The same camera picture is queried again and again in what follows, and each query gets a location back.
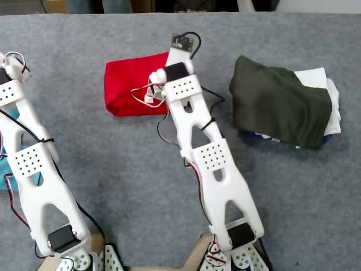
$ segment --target table surface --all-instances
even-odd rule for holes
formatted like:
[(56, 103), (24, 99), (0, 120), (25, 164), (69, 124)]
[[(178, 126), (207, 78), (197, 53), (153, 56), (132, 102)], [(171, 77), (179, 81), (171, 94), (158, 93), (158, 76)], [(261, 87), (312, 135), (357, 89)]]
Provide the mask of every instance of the table surface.
[[(0, 50), (22, 52), (33, 71), (27, 94), (55, 138), (68, 186), (125, 265), (181, 266), (208, 226), (194, 173), (156, 134), (161, 116), (105, 110), (105, 64), (166, 51), (173, 33), (192, 30), (203, 41), (194, 58), (200, 82), (227, 98), (214, 116), (249, 184), (275, 270), (359, 270), (361, 15), (29, 15), (0, 16), (0, 26)], [(228, 85), (241, 54), (293, 70), (325, 67), (340, 92), (342, 134), (319, 151), (239, 137)], [(170, 120), (162, 129), (175, 139)], [(5, 191), (0, 206), (2, 269), (34, 270), (33, 241)], [(52, 230), (65, 222), (53, 210)], [(238, 216), (227, 212), (228, 220)]]

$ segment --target wire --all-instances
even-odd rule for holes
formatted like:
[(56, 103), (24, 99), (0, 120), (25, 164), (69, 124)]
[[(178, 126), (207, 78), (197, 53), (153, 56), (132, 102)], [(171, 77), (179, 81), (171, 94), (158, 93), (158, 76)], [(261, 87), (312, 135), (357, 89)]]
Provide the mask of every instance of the wire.
[(132, 90), (130, 91), (130, 95), (132, 96), (133, 99), (137, 100), (139, 103), (144, 104), (145, 106), (149, 106), (149, 107), (152, 107), (152, 108), (157, 108), (157, 107), (160, 107), (160, 106), (164, 103), (165, 99), (163, 99), (163, 100), (162, 100), (160, 103), (158, 103), (157, 105), (153, 106), (153, 105), (151, 105), (151, 104), (149, 104), (149, 103), (146, 103), (146, 102), (142, 101), (141, 99), (137, 98), (136, 96), (134, 96), (134, 95), (133, 95), (133, 92), (134, 92), (134, 91), (137, 91), (137, 90), (141, 90), (141, 89), (148, 88), (148, 87), (150, 87), (150, 86), (163, 86), (163, 85), (164, 85), (164, 84), (151, 83), (151, 84), (148, 84), (148, 85), (146, 85), (146, 86), (142, 86), (141, 88), (138, 88), (138, 89), (132, 89)]
[(15, 216), (18, 217), (18, 219), (26, 226), (30, 229), (30, 226), (27, 222), (27, 220), (25, 218), (22, 217), (22, 215), (16, 210), (16, 208), (14, 207), (14, 192), (12, 190), (11, 187), (11, 182), (10, 182), (10, 177), (13, 177), (14, 175), (9, 173), (9, 174), (5, 174), (4, 175), (4, 179), (5, 179), (5, 183), (7, 186), (7, 192), (9, 194), (9, 198), (10, 198), (10, 208), (12, 210), (12, 212), (14, 213)]
[(47, 11), (46, 11), (46, 9), (45, 9), (43, 0), (39, 0), (39, 1), (40, 1), (40, 4), (41, 4), (41, 7), (42, 7), (43, 10), (44, 10), (44, 13), (47, 14)]
[(39, 142), (39, 138), (28, 128), (26, 127), (24, 124), (20, 123), (19, 121), (17, 121), (16, 119), (14, 119), (11, 115), (9, 115), (8, 113), (6, 113), (3, 109), (0, 109), (0, 113), (3, 114), (4, 116), (8, 117), (11, 121), (15, 122), (16, 124), (18, 124), (18, 126), (22, 127), (25, 131), (27, 131), (37, 142)]
[(203, 192), (202, 192), (202, 179), (201, 179), (201, 175), (197, 169), (197, 167), (193, 164), (193, 163), (190, 163), (188, 162), (187, 164), (184, 163), (184, 166), (186, 168), (193, 168), (193, 170), (195, 171), (196, 173), (196, 177), (197, 177), (197, 182), (198, 182), (198, 197), (199, 197), (199, 203), (201, 205), (201, 208), (202, 208), (202, 211), (203, 211), (203, 214), (205, 215), (205, 217), (207, 218), (207, 221), (209, 223), (209, 225), (211, 225), (212, 223), (210, 222), (208, 216), (207, 216), (207, 213), (204, 209), (204, 206), (203, 206)]
[(15, 51), (11, 51), (11, 52), (7, 52), (5, 57), (4, 57), (4, 60), (3, 62), (5, 63), (6, 59), (10, 56), (10, 55), (17, 55), (19, 57), (21, 57), (21, 63), (23, 65), (22, 69), (21, 69), (21, 73), (24, 73), (25, 69), (27, 68), (27, 62), (25, 61), (25, 58), (24, 56), (19, 53), (19, 52), (15, 52)]
[[(54, 162), (54, 166), (56, 169), (56, 172), (58, 173), (58, 175), (60, 176), (60, 178), (63, 180), (64, 183), (66, 183), (64, 181), (63, 175), (60, 172), (60, 169), (58, 168), (58, 165)], [(79, 208), (79, 210), (95, 225), (95, 227), (100, 231), (101, 235), (102, 235), (102, 239), (103, 239), (103, 247), (104, 247), (104, 253), (103, 253), (103, 270), (105, 270), (105, 233), (104, 230), (102, 229), (102, 227), (98, 224), (98, 222), (86, 211), (84, 210), (84, 208), (79, 204), (78, 201), (75, 201), (77, 203), (77, 206)]]
[(177, 143), (174, 143), (174, 142), (170, 142), (168, 139), (166, 139), (160, 132), (160, 124), (165, 121), (167, 118), (169, 117), (169, 109), (167, 108), (167, 114), (164, 115), (163, 119), (161, 121), (159, 121), (157, 123), (157, 134), (158, 136), (161, 138), (161, 140), (163, 140), (164, 142), (168, 143), (168, 144), (171, 144), (173, 146), (177, 146), (178, 148), (181, 148), (179, 144)]
[(191, 54), (191, 56), (190, 56), (190, 59), (193, 59), (193, 57), (197, 54), (199, 48), (201, 47), (202, 39), (201, 39), (201, 37), (199, 36), (198, 33), (193, 32), (193, 31), (184, 32), (183, 34), (180, 34), (180, 35), (177, 37), (177, 39), (182, 38), (182, 37), (184, 37), (184, 36), (186, 36), (186, 35), (188, 35), (188, 34), (193, 34), (193, 35), (195, 35), (195, 36), (198, 38), (198, 46), (197, 46), (197, 48), (194, 50), (194, 52), (193, 52), (193, 53)]
[[(40, 142), (46, 143), (46, 142), (48, 142), (48, 141), (53, 141), (53, 139), (39, 139), (29, 128), (27, 128), (27, 127), (26, 127), (25, 125), (23, 125), (22, 123), (18, 122), (16, 119), (14, 119), (14, 118), (13, 118), (12, 116), (10, 116), (8, 113), (6, 113), (4, 110), (0, 109), (0, 113), (2, 113), (3, 115), (5, 115), (6, 117), (8, 117), (8, 118), (9, 118), (10, 120), (12, 120), (14, 123), (18, 124), (18, 126), (22, 127), (22, 128), (23, 128), (26, 132), (28, 132), (38, 143), (40, 143)], [(59, 170), (59, 168), (58, 168), (58, 165), (55, 163), (55, 161), (53, 161), (53, 163), (54, 163), (54, 166), (55, 166), (55, 168), (56, 168), (56, 171), (57, 171), (58, 175), (59, 175), (60, 178), (63, 180), (63, 182), (66, 183), (65, 180), (64, 180), (64, 178), (63, 178), (63, 175), (61, 174), (61, 172), (60, 172), (60, 170)], [(94, 223), (94, 225), (98, 228), (98, 230), (100, 231), (100, 233), (101, 233), (101, 235), (102, 235), (103, 244), (104, 244), (103, 270), (105, 270), (105, 233), (104, 233), (102, 227), (100, 227), (100, 225), (97, 223), (97, 221), (96, 221), (89, 213), (87, 213), (87, 212), (83, 209), (83, 207), (81, 207), (81, 205), (79, 204), (79, 202), (76, 201), (76, 203), (77, 203), (77, 205), (78, 205), (79, 210), (80, 210), (87, 218), (89, 218), (89, 220), (90, 220), (92, 223)], [(34, 249), (35, 255), (36, 255), (38, 258), (43, 259), (43, 258), (41, 258), (41, 256), (39, 256), (39, 255), (37, 254), (36, 247), (37, 247), (37, 245), (36, 245), (36, 242), (35, 242), (35, 249)]]
[(34, 254), (35, 254), (35, 256), (36, 256), (37, 258), (39, 258), (39, 259), (45, 259), (46, 257), (40, 256), (40, 255), (38, 254), (36, 248), (37, 248), (37, 244), (36, 244), (36, 241), (34, 241)]
[(202, 88), (205, 92), (208, 92), (208, 93), (210, 93), (210, 94), (213, 94), (214, 96), (216, 96), (216, 97), (219, 98), (219, 100), (216, 101), (215, 103), (213, 103), (213, 104), (210, 106), (210, 108), (209, 108), (209, 113), (212, 114), (213, 109), (214, 109), (217, 105), (219, 105), (220, 103), (225, 102), (226, 99), (225, 99), (225, 97), (223, 97), (222, 95), (220, 95), (220, 94), (218, 94), (218, 93), (215, 93), (215, 92), (213, 92), (213, 91), (211, 91), (211, 90), (209, 90), (209, 89), (207, 89), (207, 88), (205, 88), (205, 87), (203, 87), (203, 86), (201, 86), (201, 88)]
[(259, 244), (261, 245), (261, 249), (262, 249), (263, 255), (264, 255), (265, 260), (266, 260), (266, 262), (267, 262), (266, 264), (268, 265), (269, 270), (270, 270), (270, 271), (273, 271), (273, 266), (272, 266), (272, 263), (271, 263), (271, 260), (270, 260), (270, 258), (269, 258), (269, 256), (268, 256), (268, 254), (267, 254), (267, 251), (266, 251), (266, 249), (265, 249), (265, 245), (263, 244), (263, 241), (262, 241), (261, 238), (259, 238), (258, 241), (259, 241)]

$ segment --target white wire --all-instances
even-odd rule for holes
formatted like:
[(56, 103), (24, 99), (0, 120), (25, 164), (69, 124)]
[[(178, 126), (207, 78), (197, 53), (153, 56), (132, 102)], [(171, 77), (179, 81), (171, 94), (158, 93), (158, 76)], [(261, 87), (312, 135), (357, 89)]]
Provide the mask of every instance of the white wire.
[(148, 87), (150, 87), (150, 86), (161, 86), (161, 85), (163, 85), (163, 84), (148, 84), (148, 85), (146, 85), (146, 86), (142, 86), (142, 87), (139, 88), (139, 89), (132, 89), (132, 90), (130, 91), (130, 95), (132, 96), (133, 99), (137, 100), (139, 103), (142, 103), (142, 104), (144, 104), (144, 105), (146, 105), (146, 106), (149, 106), (149, 107), (152, 107), (152, 108), (157, 108), (157, 107), (160, 107), (160, 106), (164, 103), (165, 98), (164, 98), (159, 104), (157, 104), (156, 106), (153, 106), (153, 105), (151, 105), (151, 104), (149, 104), (149, 103), (146, 103), (146, 102), (142, 101), (141, 99), (138, 99), (136, 96), (133, 95), (133, 92), (134, 92), (134, 91), (137, 91), (137, 90), (141, 90), (141, 89), (148, 88)]
[(7, 52), (6, 55), (5, 55), (4, 61), (3, 61), (4, 63), (5, 63), (6, 59), (7, 59), (10, 55), (18, 55), (19, 57), (21, 57), (22, 62), (23, 62), (23, 67), (22, 67), (22, 69), (21, 69), (21, 73), (24, 73), (24, 71), (25, 71), (25, 69), (26, 69), (26, 67), (27, 67), (27, 63), (26, 63), (26, 61), (25, 61), (24, 56), (23, 56), (21, 53), (15, 52), (15, 51)]

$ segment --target red wire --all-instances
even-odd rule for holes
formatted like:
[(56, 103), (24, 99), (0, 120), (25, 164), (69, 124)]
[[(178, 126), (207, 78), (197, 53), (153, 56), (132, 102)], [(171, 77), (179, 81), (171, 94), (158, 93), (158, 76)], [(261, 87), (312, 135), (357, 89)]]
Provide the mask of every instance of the red wire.
[(28, 222), (26, 221), (26, 219), (23, 218), (21, 216), (21, 214), (14, 207), (14, 192), (11, 188), (11, 183), (10, 183), (10, 179), (9, 179), (10, 177), (13, 177), (13, 176), (14, 176), (13, 174), (5, 174), (4, 175), (4, 179), (5, 179), (6, 186), (7, 186), (7, 192), (9, 194), (9, 198), (10, 198), (10, 208), (13, 211), (13, 213), (15, 214), (15, 216), (17, 216), (18, 219), (20, 219), (20, 221), (22, 223), (24, 223), (24, 225), (30, 229), (30, 226), (29, 226)]
[(203, 206), (203, 194), (202, 194), (202, 187), (201, 187), (202, 180), (201, 180), (200, 174), (198, 172), (198, 169), (196, 168), (196, 166), (193, 163), (184, 164), (184, 166), (186, 168), (189, 168), (189, 167), (193, 168), (193, 170), (196, 173), (197, 182), (198, 182), (199, 203), (201, 204), (202, 211), (203, 211), (205, 217), (207, 218), (208, 223), (211, 224), (210, 220), (208, 219), (207, 213), (205, 212), (204, 206)]
[(222, 264), (226, 264), (226, 261), (220, 259), (220, 258), (217, 258), (217, 257), (214, 257), (212, 255), (206, 255), (207, 258), (210, 258), (210, 259), (213, 259), (215, 261), (220, 261)]
[[(205, 212), (204, 206), (203, 206), (203, 195), (202, 195), (202, 187), (201, 187), (201, 176), (200, 176), (200, 174), (199, 174), (199, 171), (198, 171), (198, 169), (196, 168), (196, 166), (195, 166), (193, 163), (189, 163), (189, 162), (188, 162), (188, 164), (185, 164), (185, 163), (184, 163), (184, 166), (185, 166), (186, 168), (189, 168), (189, 167), (193, 168), (193, 170), (194, 170), (195, 173), (196, 173), (196, 177), (197, 177), (197, 181), (198, 181), (199, 202), (200, 202), (200, 204), (201, 204), (202, 211), (203, 211), (205, 217), (207, 218), (208, 222), (210, 223), (210, 221), (209, 221), (209, 219), (208, 219), (208, 216), (207, 216), (207, 214), (206, 214), (206, 212)], [(213, 241), (212, 241), (212, 243), (211, 243), (211, 244), (209, 245), (209, 247), (208, 247), (208, 252), (210, 252), (210, 253), (213, 254), (213, 255), (214, 255), (214, 254), (218, 254), (218, 253), (221, 252), (221, 249), (219, 248), (219, 246), (218, 246), (218, 250), (217, 250), (217, 251), (212, 252), (212, 247), (213, 247), (214, 244), (217, 244), (216, 241), (215, 241), (215, 235), (213, 235)], [(214, 256), (212, 256), (212, 255), (206, 255), (206, 257), (208, 257), (208, 258), (210, 258), (210, 259), (213, 259), (213, 260), (215, 260), (215, 261), (219, 261), (219, 262), (221, 262), (221, 263), (223, 263), (223, 264), (226, 264), (226, 261), (224, 261), (224, 260), (222, 260), (222, 259), (220, 259), (220, 258), (214, 257)]]

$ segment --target folded clothing pile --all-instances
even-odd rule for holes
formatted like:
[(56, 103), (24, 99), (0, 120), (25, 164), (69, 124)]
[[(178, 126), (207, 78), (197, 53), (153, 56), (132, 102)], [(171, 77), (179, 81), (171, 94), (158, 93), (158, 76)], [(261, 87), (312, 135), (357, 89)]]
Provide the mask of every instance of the folded clothing pile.
[(230, 92), (238, 130), (309, 149), (341, 133), (339, 93), (324, 68), (293, 72), (240, 56)]

